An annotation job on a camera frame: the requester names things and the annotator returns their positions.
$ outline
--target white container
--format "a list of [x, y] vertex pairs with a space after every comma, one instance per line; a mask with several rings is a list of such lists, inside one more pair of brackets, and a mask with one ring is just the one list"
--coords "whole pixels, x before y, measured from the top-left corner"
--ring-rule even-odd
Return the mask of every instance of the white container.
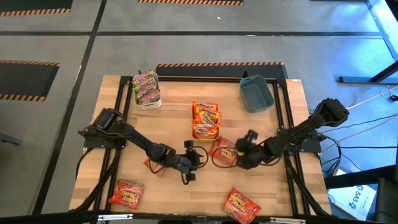
[[[154, 77], [155, 77], [155, 79], [156, 79], [156, 84], [157, 84], [157, 87], [158, 87], [158, 89], [159, 89], [159, 91], [160, 91], [160, 88], [159, 88], [159, 79], [157, 78], [157, 74], [154, 72]], [[136, 78], [138, 78], [138, 75], [134, 75], [133, 76], [133, 78], [132, 78], [132, 80], [134, 81]], [[140, 110], [150, 110], [150, 109], [155, 109], [155, 108], [159, 108], [160, 106], [162, 106], [162, 93], [160, 93], [160, 98], [159, 98], [159, 100], [158, 101], [156, 101], [156, 102], [153, 102], [153, 103], [147, 103], [147, 104], [144, 104], [144, 105], [138, 105], [137, 103], [136, 103], [136, 92], [133, 90], [133, 94], [134, 94], [134, 104], [140, 109]]]

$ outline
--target concrete floor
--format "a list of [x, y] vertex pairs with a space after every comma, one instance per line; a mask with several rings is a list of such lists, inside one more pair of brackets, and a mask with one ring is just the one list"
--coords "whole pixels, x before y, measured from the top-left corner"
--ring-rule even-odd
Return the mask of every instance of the concrete floor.
[[[0, 17], [0, 31], [90, 31], [100, 3], [100, 0], [74, 0], [71, 13], [64, 15]], [[397, 22], [391, 21], [386, 3], [383, 0], [372, 0], [372, 3], [378, 15], [381, 13], [386, 32], [392, 40], [398, 40], [393, 32]], [[365, 3], [309, 0], [246, 0], [242, 7], [112, 0], [108, 1], [99, 26], [99, 31], [176, 30], [377, 32], [377, 27]], [[0, 100], [1, 132], [24, 141], [21, 147], [0, 144], [0, 201], [3, 202], [0, 217], [30, 213], [87, 43], [88, 36], [0, 36], [0, 58], [61, 63], [45, 102]], [[229, 61], [285, 62], [289, 78], [303, 80], [308, 107], [314, 109], [327, 97], [338, 98], [349, 106], [385, 90], [383, 85], [339, 84], [336, 79], [342, 75], [373, 76], [394, 59], [381, 37], [97, 37], [43, 212], [68, 209], [76, 162], [82, 154], [83, 139], [77, 130], [91, 121], [103, 75], [134, 75], [138, 69], [154, 69], [158, 63]], [[352, 109], [345, 125], [388, 116], [397, 109], [398, 103], [379, 97]], [[44, 111], [50, 115], [43, 117]], [[372, 125], [329, 134], [341, 139]], [[341, 145], [395, 146], [397, 125], [398, 119], [392, 120]], [[330, 144], [322, 142], [323, 148]], [[396, 155], [393, 149], [345, 149], [343, 152], [362, 169], [391, 165]], [[335, 148], [330, 149], [322, 155], [322, 160], [336, 154]], [[357, 171], [346, 159], [340, 166]]]

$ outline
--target teal container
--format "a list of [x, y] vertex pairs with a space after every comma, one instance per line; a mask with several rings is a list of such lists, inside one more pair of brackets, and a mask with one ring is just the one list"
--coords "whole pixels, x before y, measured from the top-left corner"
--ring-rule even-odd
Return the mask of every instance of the teal container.
[[267, 83], [260, 75], [242, 78], [239, 87], [244, 104], [251, 113], [265, 111], [274, 104]]

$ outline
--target orange snack bag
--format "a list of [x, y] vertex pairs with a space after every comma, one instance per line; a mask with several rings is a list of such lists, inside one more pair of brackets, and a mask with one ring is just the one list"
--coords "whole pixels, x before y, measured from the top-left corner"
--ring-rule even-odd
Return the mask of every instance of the orange snack bag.
[[144, 164], [145, 164], [145, 166], [148, 167], [148, 169], [152, 168], [152, 170], [154, 172], [157, 172], [156, 175], [158, 175], [159, 177], [161, 177], [164, 174], [164, 172], [166, 171], [166, 169], [167, 169], [167, 168], [163, 168], [162, 165], [160, 165], [157, 162], [154, 162], [154, 161], [152, 161], [150, 159], [145, 160]]
[[204, 107], [204, 108], [209, 108], [212, 110], [218, 110], [218, 103], [205, 103], [205, 102], [197, 102], [193, 101], [192, 105], [194, 108], [196, 107]]
[[144, 185], [126, 180], [118, 180], [112, 197], [109, 203], [120, 204], [131, 209], [137, 209], [142, 193], [144, 192]]
[[261, 207], [232, 188], [226, 199], [224, 212], [241, 224], [251, 223], [260, 212]]
[[215, 122], [206, 114], [206, 111], [198, 113], [195, 122], [196, 124], [211, 124], [216, 126]]
[[206, 112], [207, 116], [209, 116], [209, 118], [215, 123], [218, 121], [218, 118], [220, 117], [220, 114], [221, 114], [220, 111], [212, 110], [212, 109], [205, 108], [205, 107], [198, 106], [195, 108], [196, 115], [200, 114], [200, 112], [202, 112], [202, 111]]
[[238, 158], [238, 154], [234, 147], [235, 145], [230, 140], [220, 136], [213, 143], [209, 155], [225, 165], [232, 166]]
[[217, 127], [212, 124], [192, 124], [193, 133], [197, 139], [214, 139], [217, 137]]

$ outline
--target wooden tabletop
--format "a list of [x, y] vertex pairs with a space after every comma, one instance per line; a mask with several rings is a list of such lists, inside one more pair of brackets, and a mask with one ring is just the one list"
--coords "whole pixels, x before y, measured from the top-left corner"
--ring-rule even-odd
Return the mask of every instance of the wooden tabletop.
[[[93, 119], [103, 108], [113, 108], [118, 92], [120, 76], [104, 76]], [[258, 142], [276, 135], [279, 127], [275, 105], [260, 113], [248, 113], [241, 99], [238, 83], [160, 82], [162, 106], [142, 111], [134, 103], [130, 105], [128, 123], [151, 141], [163, 143], [184, 153], [183, 142], [191, 139], [192, 101], [219, 103], [223, 137], [235, 142], [249, 129], [259, 133]], [[294, 123], [299, 124], [308, 117], [307, 103], [300, 80], [287, 80]], [[281, 97], [284, 122], [287, 124], [283, 93]], [[210, 150], [210, 142], [195, 141]], [[305, 183], [317, 202], [330, 212], [320, 161], [313, 154], [301, 153]], [[103, 161], [104, 149], [94, 149], [83, 160], [70, 203], [76, 208], [97, 184]], [[223, 205], [232, 187], [261, 206], [258, 215], [292, 215], [289, 188], [283, 160], [271, 167], [257, 167], [251, 170], [234, 167], [220, 169], [211, 161], [197, 170], [197, 179], [183, 185], [180, 173], [167, 169], [162, 177], [152, 174], [143, 164], [147, 159], [144, 151], [132, 143], [123, 149], [118, 169], [118, 179], [132, 180], [145, 185], [144, 195], [138, 210], [112, 205], [113, 212], [173, 213], [177, 215], [225, 215]], [[108, 185], [104, 187], [101, 208], [104, 208]], [[299, 211], [300, 191], [296, 186]]]

